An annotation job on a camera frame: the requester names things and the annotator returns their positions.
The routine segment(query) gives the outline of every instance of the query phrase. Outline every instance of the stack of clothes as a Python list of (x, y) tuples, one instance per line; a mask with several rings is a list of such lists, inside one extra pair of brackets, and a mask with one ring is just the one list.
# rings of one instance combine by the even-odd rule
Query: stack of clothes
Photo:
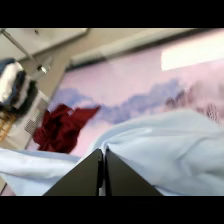
[(36, 82), (13, 58), (0, 61), (0, 110), (17, 117), (27, 113), (37, 95)]

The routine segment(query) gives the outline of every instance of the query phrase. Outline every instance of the light blue cloth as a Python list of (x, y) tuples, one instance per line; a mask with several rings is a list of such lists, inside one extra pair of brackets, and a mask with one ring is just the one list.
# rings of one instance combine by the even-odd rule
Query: light blue cloth
[(224, 195), (224, 128), (191, 110), (116, 125), (77, 163), (0, 149), (0, 175), (17, 195), (42, 195), (95, 149), (105, 153), (107, 146), (164, 195)]

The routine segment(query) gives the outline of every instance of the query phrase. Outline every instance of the dark red cloth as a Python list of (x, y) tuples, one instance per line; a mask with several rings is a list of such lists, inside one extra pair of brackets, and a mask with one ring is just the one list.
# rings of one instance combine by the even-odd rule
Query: dark red cloth
[(33, 135), (34, 142), (40, 145), (38, 150), (70, 153), (77, 144), (80, 130), (99, 109), (100, 106), (74, 111), (60, 104), (53, 112), (46, 111), (42, 126)]

